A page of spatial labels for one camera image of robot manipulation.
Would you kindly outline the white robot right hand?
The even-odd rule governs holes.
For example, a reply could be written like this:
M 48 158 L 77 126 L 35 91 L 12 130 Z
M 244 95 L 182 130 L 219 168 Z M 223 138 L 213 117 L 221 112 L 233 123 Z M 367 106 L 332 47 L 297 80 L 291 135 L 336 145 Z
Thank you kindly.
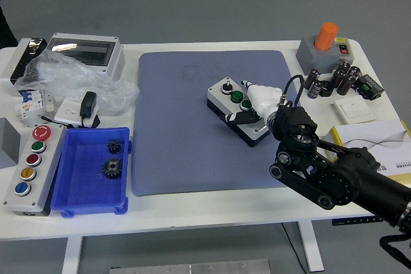
M 265 124 L 275 117 L 279 108 L 283 92 L 280 88 L 258 85 L 247 80 L 241 82 L 247 90 L 247 96 L 251 103 L 248 111 L 223 115 L 222 119 L 227 124 L 251 124 L 260 119 Z

